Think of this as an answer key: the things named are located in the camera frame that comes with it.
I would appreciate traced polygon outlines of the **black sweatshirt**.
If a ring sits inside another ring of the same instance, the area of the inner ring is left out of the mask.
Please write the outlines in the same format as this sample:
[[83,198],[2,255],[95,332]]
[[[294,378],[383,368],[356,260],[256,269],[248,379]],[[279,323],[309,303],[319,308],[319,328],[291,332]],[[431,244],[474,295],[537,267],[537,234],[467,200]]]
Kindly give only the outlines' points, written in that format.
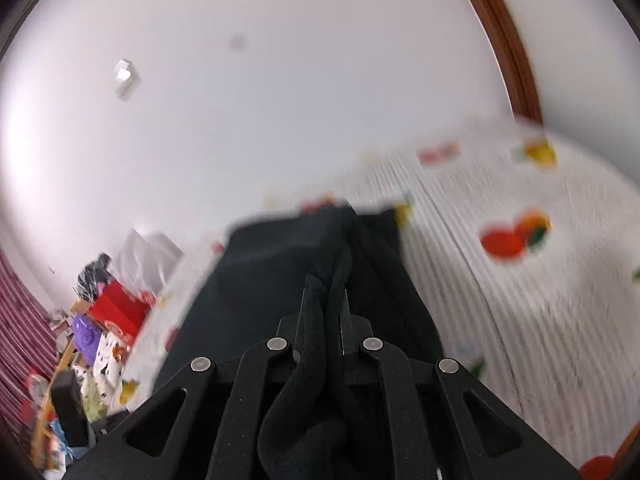
[[198,356],[224,362],[302,319],[300,361],[258,436],[273,479],[349,479],[378,464],[373,417],[343,382],[340,316],[362,316],[382,340],[431,363],[444,352],[402,263],[397,210],[312,214],[239,226],[184,319],[158,382]]

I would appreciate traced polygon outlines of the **white plastic bag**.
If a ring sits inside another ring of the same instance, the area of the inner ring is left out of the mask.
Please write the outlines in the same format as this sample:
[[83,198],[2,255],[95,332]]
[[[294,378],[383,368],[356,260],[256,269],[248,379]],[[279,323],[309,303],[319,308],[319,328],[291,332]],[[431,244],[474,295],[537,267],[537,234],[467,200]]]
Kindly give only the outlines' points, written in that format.
[[107,271],[127,292],[142,301],[157,296],[183,257],[183,251],[164,233],[148,236],[130,230]]

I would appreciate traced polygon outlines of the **red paper gift bag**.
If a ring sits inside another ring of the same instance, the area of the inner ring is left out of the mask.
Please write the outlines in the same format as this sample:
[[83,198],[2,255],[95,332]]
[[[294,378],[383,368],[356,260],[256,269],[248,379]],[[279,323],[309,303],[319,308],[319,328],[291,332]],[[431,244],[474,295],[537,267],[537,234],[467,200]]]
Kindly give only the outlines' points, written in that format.
[[110,333],[132,346],[151,307],[134,298],[118,281],[106,285],[89,315]]

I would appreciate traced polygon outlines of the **fruit print tablecloth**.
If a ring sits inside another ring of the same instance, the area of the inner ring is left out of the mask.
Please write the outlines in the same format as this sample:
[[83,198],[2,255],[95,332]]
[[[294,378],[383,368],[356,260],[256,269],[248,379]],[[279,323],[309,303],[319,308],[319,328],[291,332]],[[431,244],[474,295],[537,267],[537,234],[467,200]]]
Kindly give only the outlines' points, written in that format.
[[[409,358],[362,316],[375,468],[349,479],[634,479],[639,474],[639,194],[577,146],[522,122],[390,155],[326,200],[238,223],[347,206],[397,210],[400,254],[442,357]],[[274,334],[237,358],[157,375],[201,291],[155,311],[125,367],[130,417],[84,473],[272,479],[258,436],[294,360]]]

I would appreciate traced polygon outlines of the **plaid cloth in bag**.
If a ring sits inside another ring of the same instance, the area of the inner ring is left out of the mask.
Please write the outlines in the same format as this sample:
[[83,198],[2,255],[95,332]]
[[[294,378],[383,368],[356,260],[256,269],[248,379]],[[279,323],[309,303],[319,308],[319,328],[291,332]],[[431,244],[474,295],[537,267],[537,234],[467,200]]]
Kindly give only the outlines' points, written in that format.
[[93,304],[101,296],[103,289],[114,281],[114,276],[108,272],[111,261],[112,258],[102,252],[96,260],[82,269],[75,286],[75,292],[80,299]]

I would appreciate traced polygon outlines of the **purple plastic bag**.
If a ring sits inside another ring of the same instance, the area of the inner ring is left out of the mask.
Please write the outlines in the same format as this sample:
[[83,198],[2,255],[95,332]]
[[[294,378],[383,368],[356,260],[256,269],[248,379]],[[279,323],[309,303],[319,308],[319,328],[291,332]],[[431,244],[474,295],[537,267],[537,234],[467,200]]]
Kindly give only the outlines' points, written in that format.
[[85,314],[76,314],[73,317],[72,327],[75,347],[87,364],[93,366],[96,362],[96,354],[103,334],[102,330]]

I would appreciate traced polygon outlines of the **red striped curtain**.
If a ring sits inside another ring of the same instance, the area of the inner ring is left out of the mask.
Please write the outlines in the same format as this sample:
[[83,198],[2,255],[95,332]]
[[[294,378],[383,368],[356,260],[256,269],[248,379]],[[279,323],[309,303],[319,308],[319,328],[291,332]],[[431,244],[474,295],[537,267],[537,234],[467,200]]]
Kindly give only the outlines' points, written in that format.
[[43,309],[1,254],[1,419],[20,445],[29,440],[23,417],[32,397],[30,374],[50,378],[58,362],[55,334]]

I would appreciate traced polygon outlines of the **white wall switch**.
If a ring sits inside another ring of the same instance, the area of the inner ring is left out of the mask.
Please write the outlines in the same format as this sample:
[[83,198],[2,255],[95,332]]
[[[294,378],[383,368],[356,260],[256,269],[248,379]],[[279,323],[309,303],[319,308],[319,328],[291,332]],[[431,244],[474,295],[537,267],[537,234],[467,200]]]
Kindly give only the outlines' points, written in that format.
[[134,63],[121,58],[114,67],[114,89],[116,96],[126,101],[136,90],[140,76]]

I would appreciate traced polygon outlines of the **brown wooden door frame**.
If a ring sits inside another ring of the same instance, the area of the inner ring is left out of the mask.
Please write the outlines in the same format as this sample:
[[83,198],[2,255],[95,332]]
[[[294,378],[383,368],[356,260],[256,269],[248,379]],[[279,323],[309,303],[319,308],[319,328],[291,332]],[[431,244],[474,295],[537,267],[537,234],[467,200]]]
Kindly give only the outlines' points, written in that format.
[[536,80],[504,0],[470,0],[495,53],[514,116],[544,123]]

